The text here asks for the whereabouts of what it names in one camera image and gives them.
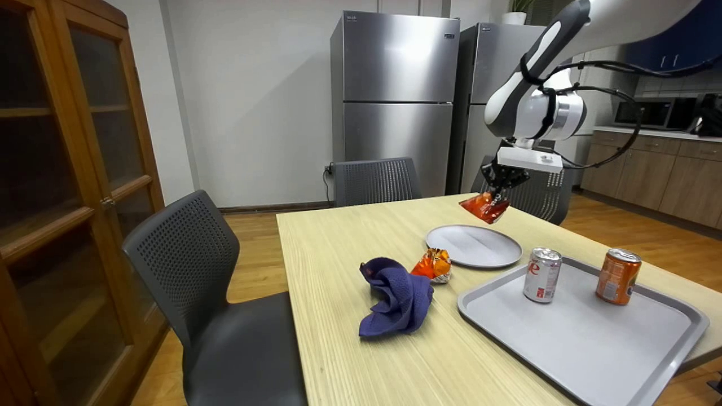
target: wooden table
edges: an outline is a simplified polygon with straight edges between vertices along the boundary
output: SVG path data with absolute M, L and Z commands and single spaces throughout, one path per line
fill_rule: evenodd
M 359 323 L 376 303 L 359 263 L 384 255 L 412 268 L 423 253 L 428 230 L 450 224 L 484 226 L 457 207 L 460 198 L 439 195 L 278 216 L 308 403 L 571 403 L 464 323 L 456 309 L 457 296 L 506 271 L 454 265 L 450 281 L 436 287 L 416 332 L 379 343 L 359 338 Z M 595 265 L 607 253 L 601 243 L 512 207 L 489 227 L 518 242 L 520 263 L 537 245 Z M 643 263 L 637 283 L 706 313 L 709 330 L 685 364 L 722 351 L 719 292 L 651 263 Z

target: can lid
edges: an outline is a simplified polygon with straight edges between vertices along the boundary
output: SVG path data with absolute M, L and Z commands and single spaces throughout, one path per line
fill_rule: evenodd
M 540 250 L 537 247 L 534 255 L 539 259 L 561 259 L 561 255 L 556 250 L 553 250 L 553 247 L 540 247 Z
M 622 247 L 608 247 L 608 256 L 622 259 L 622 261 L 637 261 L 637 256 Z

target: cabinet frame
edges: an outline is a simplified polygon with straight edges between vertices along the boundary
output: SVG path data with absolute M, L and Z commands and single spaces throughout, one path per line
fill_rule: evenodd
M 20 403 L 62 403 L 62 395 L 45 364 L 40 343 L 33 335 L 27 312 L 15 290 L 9 265 L 45 247 L 62 234 L 87 226 L 90 243 L 102 263 L 105 299 L 116 318 L 123 350 L 112 358 L 108 374 L 90 388 L 87 403 L 126 403 L 148 366 L 154 350 L 167 332 L 155 306 L 148 313 L 132 313 L 132 279 L 122 253 L 122 230 L 115 202 L 137 193 L 148 195 L 150 211 L 163 207 L 158 170 L 141 105 L 129 24 L 123 14 L 102 0 L 0 0 L 27 17 L 28 40 L 46 89 L 50 108 L 0 108 L 0 119 L 53 117 L 59 139 L 68 155 L 69 176 L 76 188 L 76 207 L 52 211 L 43 226 L 20 230 L 6 242 L 0 239 L 0 377 L 6 366 L 20 373 L 9 380 L 9 392 Z M 69 24 L 105 36 L 116 44 L 122 76 L 126 82 L 129 115 L 132 119 L 141 173 L 110 188 L 91 123 L 95 113 L 112 113 L 112 105 L 91 108 L 86 99 L 80 69 L 75 56 Z

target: refrigerator door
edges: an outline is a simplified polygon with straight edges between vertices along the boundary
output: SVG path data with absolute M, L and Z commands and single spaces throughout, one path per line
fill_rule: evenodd
M 481 170 L 481 163 L 484 155 L 494 155 L 501 137 L 495 137 L 484 119 L 483 119 L 483 105 L 469 108 L 469 122 L 466 122 L 466 144 L 464 144 L 464 165 L 463 165 L 463 180 L 457 192 L 469 192 L 471 183 Z
M 345 102 L 450 102 L 457 17 L 342 14 Z
M 439 195 L 446 184 L 448 103 L 345 103 L 345 159 L 407 155 L 422 193 Z
M 484 103 L 540 36 L 539 24 L 475 24 L 471 103 Z

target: orange can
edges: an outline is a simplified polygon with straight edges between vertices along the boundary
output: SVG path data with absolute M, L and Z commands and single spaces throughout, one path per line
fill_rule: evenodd
M 619 306 L 627 305 L 637 265 L 640 259 L 633 253 L 608 247 L 595 283 L 595 296 Z

